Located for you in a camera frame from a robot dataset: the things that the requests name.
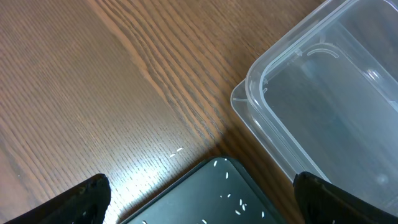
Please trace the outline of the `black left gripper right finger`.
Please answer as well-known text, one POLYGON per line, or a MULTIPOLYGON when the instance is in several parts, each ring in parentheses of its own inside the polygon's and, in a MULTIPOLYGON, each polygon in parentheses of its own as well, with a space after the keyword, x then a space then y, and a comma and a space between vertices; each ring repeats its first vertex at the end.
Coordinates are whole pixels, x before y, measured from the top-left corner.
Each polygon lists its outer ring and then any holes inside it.
POLYGON ((294 196, 305 223, 397 223, 397 217, 310 172, 296 174, 294 196))

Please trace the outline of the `black plastic tray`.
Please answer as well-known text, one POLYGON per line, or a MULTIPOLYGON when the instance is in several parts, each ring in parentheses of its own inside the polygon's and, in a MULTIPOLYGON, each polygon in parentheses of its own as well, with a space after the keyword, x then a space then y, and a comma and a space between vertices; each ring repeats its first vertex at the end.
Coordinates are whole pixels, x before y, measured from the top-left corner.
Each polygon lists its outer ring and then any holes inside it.
POLYGON ((231 157, 199 163, 130 217, 130 224, 284 223, 243 165, 231 157))

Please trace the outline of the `clear plastic bin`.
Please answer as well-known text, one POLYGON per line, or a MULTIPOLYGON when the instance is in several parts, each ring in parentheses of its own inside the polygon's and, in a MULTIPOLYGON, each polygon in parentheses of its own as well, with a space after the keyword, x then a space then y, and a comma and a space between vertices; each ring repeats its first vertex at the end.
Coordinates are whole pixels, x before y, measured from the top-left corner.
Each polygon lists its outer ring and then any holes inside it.
POLYGON ((397 214, 397 0, 325 1, 250 67, 231 105, 284 174, 397 214))

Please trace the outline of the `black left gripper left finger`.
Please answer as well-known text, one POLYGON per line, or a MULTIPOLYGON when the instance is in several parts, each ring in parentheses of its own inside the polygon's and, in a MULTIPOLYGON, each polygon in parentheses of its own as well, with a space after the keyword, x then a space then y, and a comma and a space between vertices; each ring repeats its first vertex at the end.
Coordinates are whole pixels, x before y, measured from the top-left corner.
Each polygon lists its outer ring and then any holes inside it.
POLYGON ((96 174, 6 224, 103 224, 110 201, 108 178, 96 174))

